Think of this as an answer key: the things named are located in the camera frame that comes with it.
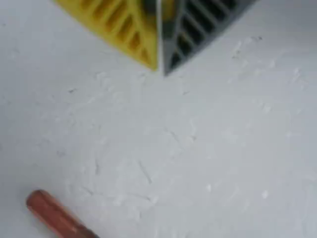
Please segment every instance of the orange handle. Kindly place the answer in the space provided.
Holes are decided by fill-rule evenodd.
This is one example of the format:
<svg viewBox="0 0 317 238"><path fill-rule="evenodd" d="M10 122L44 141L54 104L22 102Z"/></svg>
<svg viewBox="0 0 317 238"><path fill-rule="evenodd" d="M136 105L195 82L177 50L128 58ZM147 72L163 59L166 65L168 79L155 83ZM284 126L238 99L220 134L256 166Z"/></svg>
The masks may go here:
<svg viewBox="0 0 317 238"><path fill-rule="evenodd" d="M26 205L60 238L99 238L44 190L32 192L26 200Z"/></svg>

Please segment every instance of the textured white surface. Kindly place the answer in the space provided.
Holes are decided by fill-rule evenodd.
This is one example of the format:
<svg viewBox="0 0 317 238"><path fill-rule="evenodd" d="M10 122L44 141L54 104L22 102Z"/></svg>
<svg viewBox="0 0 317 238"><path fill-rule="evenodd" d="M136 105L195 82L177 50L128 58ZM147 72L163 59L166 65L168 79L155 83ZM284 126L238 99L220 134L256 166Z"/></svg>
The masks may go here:
<svg viewBox="0 0 317 238"><path fill-rule="evenodd" d="M315 0L261 0L168 78L47 0L0 3L0 232L44 188L106 238L317 237Z"/></svg>

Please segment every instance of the wooden handle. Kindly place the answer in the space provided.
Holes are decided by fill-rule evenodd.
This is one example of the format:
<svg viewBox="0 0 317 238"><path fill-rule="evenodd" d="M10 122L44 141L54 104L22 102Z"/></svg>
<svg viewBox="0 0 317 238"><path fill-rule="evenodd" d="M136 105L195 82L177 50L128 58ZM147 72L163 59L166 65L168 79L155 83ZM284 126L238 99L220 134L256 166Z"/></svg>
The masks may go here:
<svg viewBox="0 0 317 238"><path fill-rule="evenodd" d="M60 238L99 238L44 190L32 192L26 200L26 205Z"/></svg>

